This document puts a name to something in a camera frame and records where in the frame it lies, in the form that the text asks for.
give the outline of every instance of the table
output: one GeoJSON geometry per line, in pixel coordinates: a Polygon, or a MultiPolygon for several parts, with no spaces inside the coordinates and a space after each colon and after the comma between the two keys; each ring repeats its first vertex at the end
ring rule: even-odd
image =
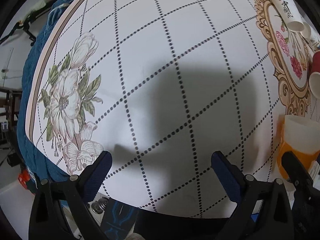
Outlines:
{"type": "Polygon", "coordinates": [[[69,174],[111,152],[99,192],[116,200],[228,217],[212,152],[280,177],[279,118],[319,118],[311,56],[270,0],[75,0],[39,59],[26,133],[69,174]]]}

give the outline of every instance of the red flower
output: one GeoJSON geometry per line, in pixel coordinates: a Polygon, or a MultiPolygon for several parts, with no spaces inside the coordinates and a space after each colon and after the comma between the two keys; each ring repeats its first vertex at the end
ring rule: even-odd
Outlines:
{"type": "Polygon", "coordinates": [[[291,60],[291,65],[292,65],[294,73],[296,74],[296,76],[299,79],[301,79],[301,77],[302,77],[302,69],[301,69],[300,62],[297,60],[296,57],[290,57],[290,60],[291,60]]]}
{"type": "Polygon", "coordinates": [[[277,40],[279,42],[279,45],[282,49],[282,51],[289,57],[289,48],[288,48],[288,45],[287,43],[285,42],[284,40],[284,37],[282,36],[282,34],[278,31],[276,31],[276,36],[277,36],[277,40]]]}

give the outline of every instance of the blue cloth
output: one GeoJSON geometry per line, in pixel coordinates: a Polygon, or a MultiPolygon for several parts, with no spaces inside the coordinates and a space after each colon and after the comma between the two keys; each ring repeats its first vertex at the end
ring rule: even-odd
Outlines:
{"type": "Polygon", "coordinates": [[[36,38],[36,42],[29,52],[28,58],[23,67],[22,75],[22,98],[20,103],[19,119],[17,124],[18,144],[29,169],[38,175],[40,179],[50,179],[53,181],[64,181],[68,174],[58,168],[48,158],[46,158],[28,139],[25,132],[26,111],[32,80],[41,51],[49,38],[55,24],[60,16],[67,9],[73,0],[57,0],[48,15],[47,24],[42,28],[36,38]]]}

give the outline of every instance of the ornate frame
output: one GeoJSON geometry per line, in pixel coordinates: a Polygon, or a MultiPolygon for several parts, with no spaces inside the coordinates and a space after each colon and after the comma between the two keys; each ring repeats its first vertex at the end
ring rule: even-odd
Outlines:
{"type": "MultiPolygon", "coordinates": [[[[293,81],[288,67],[284,61],[281,49],[276,39],[275,32],[272,28],[270,16],[268,13],[269,6],[273,6],[271,0],[254,0],[255,9],[257,11],[257,27],[261,30],[263,36],[267,39],[268,54],[271,62],[275,67],[274,76],[278,79],[278,93],[281,103],[286,106],[286,114],[294,114],[305,116],[310,105],[311,92],[309,88],[308,76],[307,81],[303,88],[299,88],[293,81]]],[[[307,66],[310,65],[309,61],[309,50],[306,42],[302,40],[304,52],[306,54],[307,66]]]]}

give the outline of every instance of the silver bolt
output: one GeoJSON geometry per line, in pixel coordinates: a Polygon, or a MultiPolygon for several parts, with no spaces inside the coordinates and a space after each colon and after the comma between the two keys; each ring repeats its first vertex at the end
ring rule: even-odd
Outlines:
{"type": "Polygon", "coordinates": [[[254,180],[254,176],[248,174],[245,176],[245,179],[248,180],[248,181],[253,181],[254,180]]]}
{"type": "Polygon", "coordinates": [[[281,184],[283,184],[283,181],[282,181],[282,179],[276,179],[276,183],[278,183],[279,185],[281,185],[281,184]]]}
{"type": "Polygon", "coordinates": [[[69,179],[70,179],[71,181],[75,181],[75,180],[77,180],[78,178],[79,178],[78,175],[71,175],[69,179]]]}
{"type": "Polygon", "coordinates": [[[41,180],[41,185],[45,185],[45,184],[47,184],[47,183],[48,183],[48,180],[47,180],[47,179],[41,180]]]}

